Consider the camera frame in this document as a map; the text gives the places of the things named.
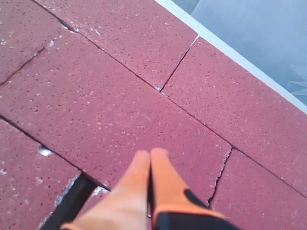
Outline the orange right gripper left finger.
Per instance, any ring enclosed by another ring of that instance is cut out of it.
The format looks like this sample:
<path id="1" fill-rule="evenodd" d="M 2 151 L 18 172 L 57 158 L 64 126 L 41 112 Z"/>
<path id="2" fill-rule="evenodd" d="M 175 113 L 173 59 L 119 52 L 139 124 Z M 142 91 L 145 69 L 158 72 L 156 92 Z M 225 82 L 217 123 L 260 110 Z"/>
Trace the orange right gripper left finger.
<path id="1" fill-rule="evenodd" d="M 137 151 L 129 168 L 109 194 L 62 230 L 145 230 L 150 154 Z"/>

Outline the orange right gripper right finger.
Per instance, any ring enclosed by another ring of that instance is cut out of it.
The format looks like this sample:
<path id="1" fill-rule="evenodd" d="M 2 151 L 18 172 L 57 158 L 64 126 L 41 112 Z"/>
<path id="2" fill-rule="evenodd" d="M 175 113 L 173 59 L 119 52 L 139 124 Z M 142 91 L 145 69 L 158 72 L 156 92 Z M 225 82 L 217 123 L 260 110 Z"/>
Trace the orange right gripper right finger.
<path id="1" fill-rule="evenodd" d="M 168 151 L 151 150 L 151 215 L 153 230 L 237 230 L 190 190 L 172 165 Z"/>

